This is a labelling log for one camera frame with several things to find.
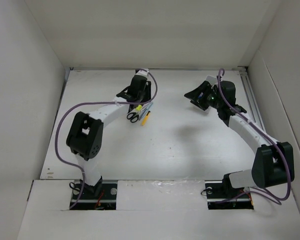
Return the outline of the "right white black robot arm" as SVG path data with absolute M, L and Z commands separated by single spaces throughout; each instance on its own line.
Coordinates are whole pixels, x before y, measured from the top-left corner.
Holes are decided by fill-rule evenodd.
M 291 193 L 295 177 L 293 147 L 269 136 L 236 103 L 236 87 L 231 81 L 205 80 L 184 97 L 203 111 L 213 108 L 218 117 L 236 132 L 255 154 L 248 170 L 227 173 L 217 189 L 224 202 L 242 196 L 239 191 L 269 195 L 285 201 Z

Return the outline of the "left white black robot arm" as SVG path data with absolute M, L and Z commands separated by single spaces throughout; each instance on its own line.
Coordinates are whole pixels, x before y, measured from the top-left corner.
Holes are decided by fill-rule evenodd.
M 78 156 L 78 163 L 83 168 L 81 180 L 83 192 L 90 198 L 97 198 L 102 191 L 102 176 L 97 170 L 97 159 L 102 147 L 103 131 L 116 119 L 126 116 L 131 123 L 141 118 L 144 108 L 151 103 L 151 82 L 149 73 L 138 70 L 129 86 L 119 92 L 112 101 L 97 103 L 101 107 L 85 113 L 75 114 L 66 145 Z

